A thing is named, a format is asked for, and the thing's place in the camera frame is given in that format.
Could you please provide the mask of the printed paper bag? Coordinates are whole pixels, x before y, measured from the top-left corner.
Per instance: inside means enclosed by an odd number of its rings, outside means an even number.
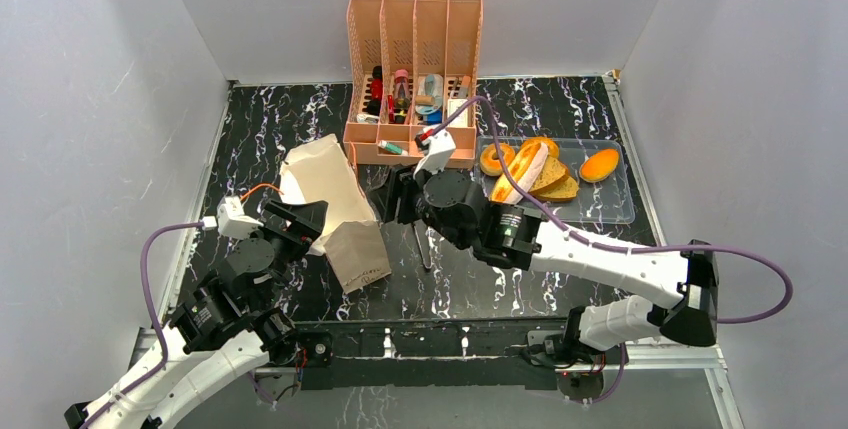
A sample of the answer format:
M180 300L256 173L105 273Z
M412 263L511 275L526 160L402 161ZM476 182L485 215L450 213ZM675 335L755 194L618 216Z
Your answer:
M327 258L344 293L391 274L374 210L335 135L288 151L280 176L284 203L328 203L324 229L310 252Z

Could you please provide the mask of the brown seeded bread slice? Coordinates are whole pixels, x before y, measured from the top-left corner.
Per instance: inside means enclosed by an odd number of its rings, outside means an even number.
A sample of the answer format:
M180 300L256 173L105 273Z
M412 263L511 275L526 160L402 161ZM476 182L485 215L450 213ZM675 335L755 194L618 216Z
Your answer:
M569 177L570 171L565 164L557 158L548 157L539 176L529 189L529 193L538 195L553 190L560 184L563 184Z

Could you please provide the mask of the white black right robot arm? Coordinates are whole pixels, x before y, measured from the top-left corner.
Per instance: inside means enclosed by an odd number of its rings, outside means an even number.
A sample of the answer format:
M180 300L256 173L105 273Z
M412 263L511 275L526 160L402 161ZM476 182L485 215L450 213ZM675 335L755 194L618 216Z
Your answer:
M627 341L663 336L694 347L717 340L718 280L712 252L694 245L656 247L563 231L541 210L489 200L465 173L416 175L390 169L367 198L383 222L423 222L489 266L562 273L615 287L628 297L570 310L564 331L529 341L525 354L542 364L587 363Z

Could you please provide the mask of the orange fake bagel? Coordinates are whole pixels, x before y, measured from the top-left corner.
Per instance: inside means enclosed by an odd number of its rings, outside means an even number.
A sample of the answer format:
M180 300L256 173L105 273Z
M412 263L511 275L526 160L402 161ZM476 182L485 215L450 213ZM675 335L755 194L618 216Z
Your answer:
M516 151L504 143L498 145L492 143L485 146L478 159L478 166L485 175L499 177L503 174L498 154L501 154L504 163L509 166L516 156Z
M558 159L560 155L560 148L558 144L549 137L537 136L526 139L522 145L520 146L521 150L524 150L526 147L533 146L534 144L543 144L548 148L548 156L554 159Z

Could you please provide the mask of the clear plastic tray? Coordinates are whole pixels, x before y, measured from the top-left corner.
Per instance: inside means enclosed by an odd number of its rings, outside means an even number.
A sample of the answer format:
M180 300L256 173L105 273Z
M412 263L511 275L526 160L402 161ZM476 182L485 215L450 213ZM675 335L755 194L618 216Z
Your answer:
M612 140L555 138L558 160L567 167L570 180L568 200L546 204L559 219L568 224L629 224L635 220L635 206L630 193L625 163L620 160L614 170L599 182L588 182L580 174L583 164L597 153L610 149L623 155L621 146Z

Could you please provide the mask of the long baguette sandwich bread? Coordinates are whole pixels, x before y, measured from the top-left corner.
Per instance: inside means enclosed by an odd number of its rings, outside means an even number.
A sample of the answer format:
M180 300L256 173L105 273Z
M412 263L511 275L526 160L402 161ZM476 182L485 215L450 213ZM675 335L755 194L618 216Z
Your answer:
M489 200L503 204L519 203L539 176L547 157L548 148L543 144L519 149L491 189Z

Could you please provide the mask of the orange oval bread roll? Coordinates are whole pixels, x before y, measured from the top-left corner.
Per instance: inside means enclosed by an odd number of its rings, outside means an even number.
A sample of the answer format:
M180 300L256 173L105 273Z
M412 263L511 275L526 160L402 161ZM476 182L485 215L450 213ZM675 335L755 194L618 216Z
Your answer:
M620 162L620 154L614 148L598 151L584 161L579 177L587 183L599 183L612 175Z

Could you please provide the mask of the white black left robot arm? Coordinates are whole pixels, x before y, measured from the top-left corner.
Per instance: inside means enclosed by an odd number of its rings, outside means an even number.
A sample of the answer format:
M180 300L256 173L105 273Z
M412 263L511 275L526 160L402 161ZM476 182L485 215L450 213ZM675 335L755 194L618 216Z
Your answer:
M322 235L328 204L271 201L259 218L238 197L190 223L235 240L231 252L162 321L150 348L102 396L71 405L71 428L172 428L209 396L267 364L324 365L326 336L295 326L273 301L276 279Z

